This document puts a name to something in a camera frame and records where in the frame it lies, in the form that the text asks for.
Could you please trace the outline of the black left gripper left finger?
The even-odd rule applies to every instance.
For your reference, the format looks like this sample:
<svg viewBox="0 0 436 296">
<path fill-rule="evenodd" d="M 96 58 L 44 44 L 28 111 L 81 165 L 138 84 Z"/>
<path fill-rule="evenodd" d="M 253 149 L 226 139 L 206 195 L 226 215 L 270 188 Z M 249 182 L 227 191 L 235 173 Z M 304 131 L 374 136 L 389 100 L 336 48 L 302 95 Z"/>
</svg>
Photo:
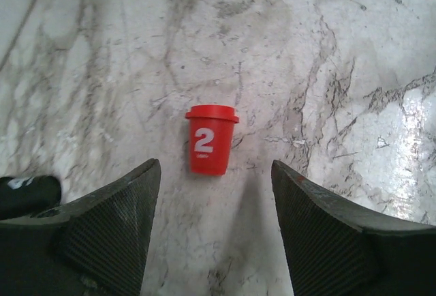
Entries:
<svg viewBox="0 0 436 296">
<path fill-rule="evenodd" d="M 1 221 L 2 295 L 139 295 L 159 193 L 150 159 L 72 202 Z"/>
</svg>

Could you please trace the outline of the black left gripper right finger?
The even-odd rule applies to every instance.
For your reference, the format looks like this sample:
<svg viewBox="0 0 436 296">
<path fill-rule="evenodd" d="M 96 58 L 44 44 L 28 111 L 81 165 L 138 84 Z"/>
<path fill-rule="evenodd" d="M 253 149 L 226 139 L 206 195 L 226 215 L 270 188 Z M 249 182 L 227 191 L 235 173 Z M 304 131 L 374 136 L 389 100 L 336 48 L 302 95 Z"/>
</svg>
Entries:
<svg viewBox="0 0 436 296">
<path fill-rule="evenodd" d="M 434 295 L 435 227 L 358 205 L 281 161 L 272 190 L 295 295 Z"/>
</svg>

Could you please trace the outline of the black coffee capsule left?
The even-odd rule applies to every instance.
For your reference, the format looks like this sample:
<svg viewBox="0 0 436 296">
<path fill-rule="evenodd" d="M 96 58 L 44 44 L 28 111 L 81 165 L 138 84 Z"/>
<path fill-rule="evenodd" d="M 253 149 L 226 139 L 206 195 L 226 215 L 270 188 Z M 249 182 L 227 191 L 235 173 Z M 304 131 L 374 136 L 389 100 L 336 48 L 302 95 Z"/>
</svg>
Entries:
<svg viewBox="0 0 436 296">
<path fill-rule="evenodd" d="M 61 182 L 54 176 L 2 177 L 1 220 L 56 207 L 60 204 L 61 197 Z"/>
</svg>

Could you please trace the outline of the red coffee capsule bottom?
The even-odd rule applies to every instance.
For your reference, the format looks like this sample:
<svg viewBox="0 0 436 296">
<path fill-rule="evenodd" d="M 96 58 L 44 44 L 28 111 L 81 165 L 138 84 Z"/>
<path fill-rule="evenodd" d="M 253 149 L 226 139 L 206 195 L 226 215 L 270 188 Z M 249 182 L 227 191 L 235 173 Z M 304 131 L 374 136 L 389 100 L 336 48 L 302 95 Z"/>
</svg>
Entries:
<svg viewBox="0 0 436 296">
<path fill-rule="evenodd" d="M 234 126 L 239 123 L 231 106 L 192 106 L 189 120 L 189 166 L 193 173 L 224 175 L 230 157 Z"/>
</svg>

